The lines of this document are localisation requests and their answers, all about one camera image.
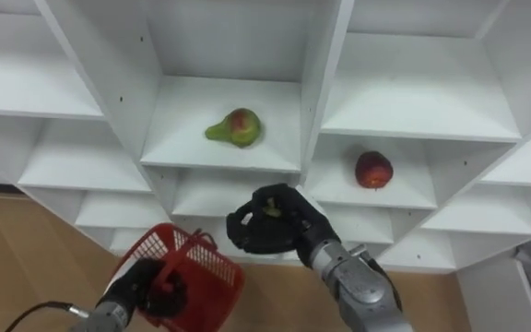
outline floor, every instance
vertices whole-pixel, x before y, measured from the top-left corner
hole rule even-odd
[[[117,258],[24,196],[0,195],[0,331],[37,302],[90,308]],[[242,297],[222,331],[346,331],[322,282],[303,267],[244,266]],[[469,332],[455,275],[391,274],[418,332]],[[31,315],[15,330],[66,331],[63,312]],[[129,331],[155,331],[140,318]]]

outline cable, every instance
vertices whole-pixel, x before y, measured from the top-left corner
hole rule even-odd
[[[19,324],[19,322],[22,321],[22,319],[26,318],[27,315],[32,314],[33,312],[42,309],[42,308],[55,308],[55,309],[61,309],[65,311],[69,311],[69,309],[73,306],[72,303],[67,302],[57,302],[57,301],[48,301],[48,302],[42,302],[34,305],[33,307],[26,310],[23,314],[18,316],[16,320],[14,320],[11,325],[9,325],[8,328],[6,328],[6,332],[11,332],[16,328],[16,326]]]

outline green pear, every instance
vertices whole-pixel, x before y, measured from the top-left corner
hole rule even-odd
[[[210,126],[204,134],[210,140],[229,142],[245,148],[261,135],[261,122],[257,115],[248,109],[236,109],[219,123]]]

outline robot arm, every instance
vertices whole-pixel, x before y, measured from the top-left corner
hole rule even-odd
[[[227,234],[252,254],[296,250],[337,301],[354,332],[412,332],[394,285],[365,246],[346,250],[307,195],[286,184],[263,187],[227,217]]]

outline apple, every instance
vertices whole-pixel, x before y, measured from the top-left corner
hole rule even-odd
[[[378,151],[364,152],[356,163],[356,180],[364,188],[383,188],[393,178],[393,165]]]

